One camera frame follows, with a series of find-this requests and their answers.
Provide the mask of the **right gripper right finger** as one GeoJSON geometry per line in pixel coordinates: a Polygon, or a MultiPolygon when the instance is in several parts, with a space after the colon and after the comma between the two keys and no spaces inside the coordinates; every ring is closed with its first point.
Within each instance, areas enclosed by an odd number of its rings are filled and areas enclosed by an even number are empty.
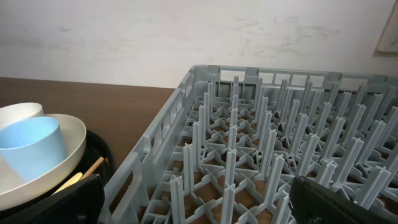
{"type": "Polygon", "coordinates": [[[298,224],[397,223],[397,220],[367,210],[304,176],[293,179],[289,199],[289,208],[298,224]]]}

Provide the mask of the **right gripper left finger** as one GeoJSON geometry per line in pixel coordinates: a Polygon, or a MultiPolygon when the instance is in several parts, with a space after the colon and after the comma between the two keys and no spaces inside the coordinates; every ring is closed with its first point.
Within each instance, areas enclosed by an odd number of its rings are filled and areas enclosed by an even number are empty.
{"type": "Polygon", "coordinates": [[[97,223],[103,205],[101,177],[91,174],[30,207],[3,218],[1,224],[97,223]]]}

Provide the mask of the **cream cup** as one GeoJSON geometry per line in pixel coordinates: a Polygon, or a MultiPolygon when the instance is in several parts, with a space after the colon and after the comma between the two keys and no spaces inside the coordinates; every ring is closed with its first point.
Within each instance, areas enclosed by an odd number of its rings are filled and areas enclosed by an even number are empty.
{"type": "Polygon", "coordinates": [[[18,121],[43,116],[43,106],[39,103],[27,102],[1,108],[1,129],[18,121]]]}

